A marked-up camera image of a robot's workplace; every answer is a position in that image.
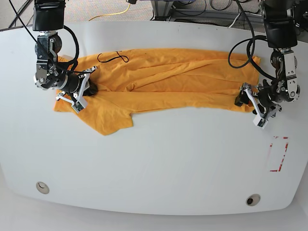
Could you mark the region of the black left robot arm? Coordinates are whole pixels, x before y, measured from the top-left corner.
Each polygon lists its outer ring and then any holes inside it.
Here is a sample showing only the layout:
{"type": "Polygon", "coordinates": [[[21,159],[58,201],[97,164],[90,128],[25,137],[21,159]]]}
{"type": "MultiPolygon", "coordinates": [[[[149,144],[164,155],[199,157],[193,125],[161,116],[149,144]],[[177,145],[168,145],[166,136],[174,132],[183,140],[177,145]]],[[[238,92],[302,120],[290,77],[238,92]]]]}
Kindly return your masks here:
{"type": "Polygon", "coordinates": [[[266,34],[252,35],[247,39],[246,53],[250,63],[263,77],[261,84],[252,86],[244,83],[236,97],[235,105],[252,103],[254,124],[264,128],[269,118],[275,117],[282,110],[281,102],[294,102],[299,98],[300,86],[297,83],[297,59],[293,47],[297,45],[293,0],[260,0],[259,7],[263,17],[266,34]],[[264,72],[253,60],[256,40],[267,42],[273,49],[270,63],[275,69],[275,76],[264,72]]]}

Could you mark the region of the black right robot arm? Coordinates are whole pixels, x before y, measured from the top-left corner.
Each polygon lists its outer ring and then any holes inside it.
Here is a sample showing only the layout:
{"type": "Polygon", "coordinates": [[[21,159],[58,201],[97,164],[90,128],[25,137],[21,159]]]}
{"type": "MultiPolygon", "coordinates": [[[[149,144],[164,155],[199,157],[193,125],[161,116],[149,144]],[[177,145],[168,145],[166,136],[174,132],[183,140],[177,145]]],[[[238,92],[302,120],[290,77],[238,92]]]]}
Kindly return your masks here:
{"type": "Polygon", "coordinates": [[[88,103],[85,96],[95,95],[98,91],[91,82],[91,73],[97,70],[93,66],[84,71],[77,71],[79,43],[74,32],[64,25],[65,1],[36,0],[34,2],[33,30],[39,33],[36,39],[37,55],[35,85],[43,90],[57,89],[56,100],[64,100],[71,104],[76,113],[85,109],[88,103]],[[76,53],[72,60],[60,62],[58,53],[62,48],[62,40],[58,30],[68,31],[74,41],[76,53]]]}

